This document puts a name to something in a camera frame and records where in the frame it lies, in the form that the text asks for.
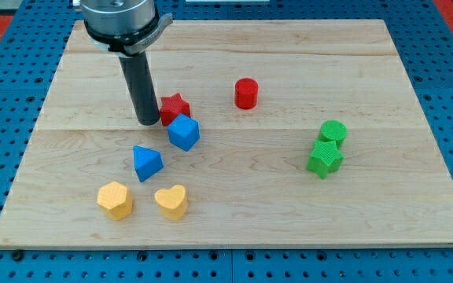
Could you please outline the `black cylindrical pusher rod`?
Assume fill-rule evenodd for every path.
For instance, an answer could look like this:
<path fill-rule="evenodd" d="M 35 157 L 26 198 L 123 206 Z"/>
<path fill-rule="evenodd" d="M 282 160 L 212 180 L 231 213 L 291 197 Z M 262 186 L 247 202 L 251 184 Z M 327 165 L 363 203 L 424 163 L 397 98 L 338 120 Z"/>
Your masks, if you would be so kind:
<path fill-rule="evenodd" d="M 160 112 L 146 53 L 120 57 L 119 61 L 138 122 L 145 126 L 155 124 Z"/>

